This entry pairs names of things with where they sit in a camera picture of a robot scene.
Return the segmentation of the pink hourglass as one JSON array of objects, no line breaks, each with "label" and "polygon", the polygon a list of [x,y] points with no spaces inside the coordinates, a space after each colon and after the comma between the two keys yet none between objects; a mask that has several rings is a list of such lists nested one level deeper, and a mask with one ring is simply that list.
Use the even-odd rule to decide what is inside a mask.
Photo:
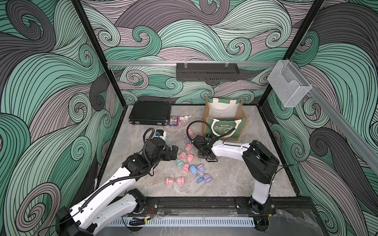
[{"label": "pink hourglass", "polygon": [[193,145],[192,144],[187,144],[186,145],[186,148],[185,148],[186,152],[190,152],[192,149],[193,149]]},{"label": "pink hourglass", "polygon": [[190,164],[194,160],[194,158],[195,156],[193,154],[187,154],[186,152],[179,154],[179,160],[185,163],[185,165],[181,168],[184,172],[189,171]]}]

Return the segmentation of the blue hourglass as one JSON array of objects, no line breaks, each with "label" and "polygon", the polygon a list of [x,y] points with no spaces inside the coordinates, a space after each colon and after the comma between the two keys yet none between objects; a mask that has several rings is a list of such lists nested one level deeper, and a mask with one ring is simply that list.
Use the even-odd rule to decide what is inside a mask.
[{"label": "blue hourglass", "polygon": [[189,170],[191,171],[191,173],[193,174],[197,174],[198,170],[197,170],[197,167],[195,165],[191,165],[189,167]]},{"label": "blue hourglass", "polygon": [[204,181],[204,178],[203,177],[200,177],[200,176],[196,176],[196,182],[197,183],[201,183]]}]

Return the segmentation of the blue hourglass front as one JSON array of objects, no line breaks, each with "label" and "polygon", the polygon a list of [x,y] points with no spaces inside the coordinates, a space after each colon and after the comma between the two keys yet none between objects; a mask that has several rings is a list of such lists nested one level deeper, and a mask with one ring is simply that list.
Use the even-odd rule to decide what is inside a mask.
[{"label": "blue hourglass front", "polygon": [[204,181],[204,178],[203,177],[200,177],[200,176],[196,176],[196,182],[197,183],[201,183]]}]

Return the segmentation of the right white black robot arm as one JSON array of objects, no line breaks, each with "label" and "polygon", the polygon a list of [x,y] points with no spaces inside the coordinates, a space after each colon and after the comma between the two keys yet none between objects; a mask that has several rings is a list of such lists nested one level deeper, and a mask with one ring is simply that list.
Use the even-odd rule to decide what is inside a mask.
[{"label": "right white black robot arm", "polygon": [[191,144],[197,148],[198,157],[208,162],[216,162],[218,157],[243,161],[255,179],[249,203],[251,211],[260,216],[276,213],[269,198],[280,161],[265,145],[257,140],[249,144],[230,143],[215,138],[205,140],[199,135],[191,141]]}]

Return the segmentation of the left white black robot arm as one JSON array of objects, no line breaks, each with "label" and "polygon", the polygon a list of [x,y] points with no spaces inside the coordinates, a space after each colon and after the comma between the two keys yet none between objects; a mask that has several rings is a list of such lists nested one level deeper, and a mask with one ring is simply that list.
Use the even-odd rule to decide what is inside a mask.
[{"label": "left white black robot arm", "polygon": [[130,189],[140,178],[150,175],[162,161],[176,160],[179,148],[153,137],[141,152],[130,155],[113,176],[91,195],[56,213],[55,230],[59,236],[95,236],[114,220],[129,213],[140,213],[146,197]]}]

